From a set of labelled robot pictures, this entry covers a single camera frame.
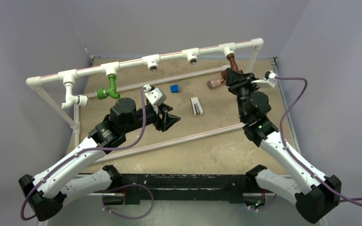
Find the brown water faucet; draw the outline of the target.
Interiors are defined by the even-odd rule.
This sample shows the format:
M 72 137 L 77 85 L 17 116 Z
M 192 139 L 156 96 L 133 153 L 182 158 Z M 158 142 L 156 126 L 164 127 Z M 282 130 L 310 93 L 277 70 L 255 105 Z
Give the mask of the brown water faucet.
M 236 63 L 234 54 L 228 54 L 228 55 L 226 56 L 226 58 L 227 58 L 227 60 L 228 60 L 229 63 L 230 63 L 230 68 L 231 68 L 232 70 L 236 71 L 236 72 L 240 72 L 240 69 L 239 69 L 239 67 L 238 67 L 238 65 L 237 65 L 237 63 Z

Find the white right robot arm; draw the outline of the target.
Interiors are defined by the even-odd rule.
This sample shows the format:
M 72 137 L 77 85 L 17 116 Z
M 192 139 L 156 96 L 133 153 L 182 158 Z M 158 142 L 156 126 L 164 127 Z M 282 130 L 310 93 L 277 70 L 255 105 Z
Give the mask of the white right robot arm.
M 340 192 L 342 182 L 309 163 L 285 139 L 282 130 L 270 121 L 269 98 L 258 89 L 259 83 L 276 85 L 276 74 L 266 72 L 259 80 L 253 73 L 243 74 L 227 68 L 222 72 L 228 91 L 237 97 L 239 120 L 248 140 L 272 156 L 290 175 L 290 178 L 273 173 L 264 166 L 250 170 L 246 186 L 256 192 L 260 188 L 274 192 L 292 203 L 298 213 L 309 223 L 316 224 L 340 203 L 334 192 Z

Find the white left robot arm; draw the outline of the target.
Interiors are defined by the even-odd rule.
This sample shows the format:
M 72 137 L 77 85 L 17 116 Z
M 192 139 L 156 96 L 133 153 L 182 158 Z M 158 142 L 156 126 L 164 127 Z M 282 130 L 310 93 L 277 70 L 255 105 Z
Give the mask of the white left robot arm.
M 73 151 L 37 175 L 23 175 L 18 181 L 25 197 L 20 218 L 30 220 L 25 216 L 26 206 L 31 207 L 34 218 L 45 221 L 65 205 L 93 192 L 125 190 L 127 185 L 123 176 L 112 165 L 83 178 L 76 176 L 109 153 L 127 150 L 127 133 L 139 129 L 143 135 L 148 125 L 165 132 L 181 120 L 180 116 L 171 113 L 173 108 L 162 101 L 142 98 L 141 104 L 142 107 L 137 109 L 133 99 L 119 99 L 103 121 Z

